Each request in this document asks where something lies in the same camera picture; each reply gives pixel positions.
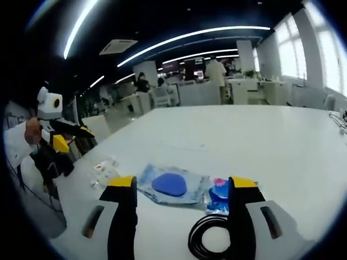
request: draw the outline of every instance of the clear plastic bag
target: clear plastic bag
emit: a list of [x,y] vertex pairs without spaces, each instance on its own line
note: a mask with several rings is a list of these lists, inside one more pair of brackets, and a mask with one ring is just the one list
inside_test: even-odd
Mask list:
[[204,193],[206,214],[229,215],[228,192],[228,180],[210,179],[210,184]]
[[117,170],[118,162],[115,157],[110,157],[101,163],[93,167],[94,172],[96,173],[96,179],[92,181],[91,185],[106,187],[111,179],[120,177],[120,174]]

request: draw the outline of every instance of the black ceiling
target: black ceiling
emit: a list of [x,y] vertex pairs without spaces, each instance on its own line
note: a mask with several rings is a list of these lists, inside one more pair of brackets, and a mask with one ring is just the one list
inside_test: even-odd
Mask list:
[[[131,55],[182,34],[233,25],[273,28],[289,12],[297,11],[301,2],[99,0],[80,27],[68,59],[64,60],[63,51],[67,38],[87,1],[89,0],[48,0],[45,12],[30,25],[18,49],[18,76],[14,79],[14,86],[20,86],[22,90],[23,84],[26,84],[26,91],[34,95],[46,80],[52,91],[71,96],[77,91],[84,91],[102,75],[105,78],[100,84],[115,82],[130,74],[132,66],[149,56],[150,60],[157,61],[159,67],[163,61],[184,55],[236,48],[236,40],[241,38],[184,45],[187,43],[219,37],[252,36],[256,37],[250,39],[255,46],[261,37],[266,38],[272,31],[225,30],[196,35],[156,48],[117,68],[118,63]],[[40,6],[40,1],[32,2],[31,11],[34,12]],[[112,39],[132,39],[138,42],[121,54],[99,56]]]

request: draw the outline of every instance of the chair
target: chair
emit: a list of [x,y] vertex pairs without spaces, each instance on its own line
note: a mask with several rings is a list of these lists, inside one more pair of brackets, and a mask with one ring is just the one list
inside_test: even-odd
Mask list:
[[152,90],[152,98],[154,101],[154,107],[168,107],[171,105],[170,96],[166,87],[158,87]]
[[334,95],[329,94],[324,100],[324,109],[334,111],[336,98]]
[[240,83],[232,84],[233,100],[234,105],[247,105],[248,104],[248,93],[247,88]]

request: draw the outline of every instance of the plastic bag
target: plastic bag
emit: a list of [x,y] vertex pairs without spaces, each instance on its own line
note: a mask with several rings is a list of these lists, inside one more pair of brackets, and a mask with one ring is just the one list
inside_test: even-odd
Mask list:
[[229,215],[228,206],[229,182],[221,178],[210,180],[209,188],[204,194],[207,214]]
[[[184,178],[187,192],[180,197],[173,197],[156,191],[152,182],[165,173],[178,174]],[[193,205],[203,202],[208,176],[199,175],[177,167],[159,167],[148,164],[143,172],[137,176],[137,189],[157,204],[165,205]]]
[[91,185],[93,187],[97,185],[106,187],[111,179],[120,177],[117,166],[118,162],[115,157],[110,157],[109,159],[95,165],[93,169],[96,173],[96,179],[92,181]]

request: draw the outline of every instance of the white wall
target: white wall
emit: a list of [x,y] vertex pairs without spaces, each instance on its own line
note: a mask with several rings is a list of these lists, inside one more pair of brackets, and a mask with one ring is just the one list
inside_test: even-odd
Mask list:
[[250,40],[236,41],[241,60],[241,71],[255,70],[252,43]]
[[136,79],[138,78],[139,74],[143,72],[150,85],[158,85],[158,71],[155,61],[142,62],[133,67],[133,72],[135,73]]

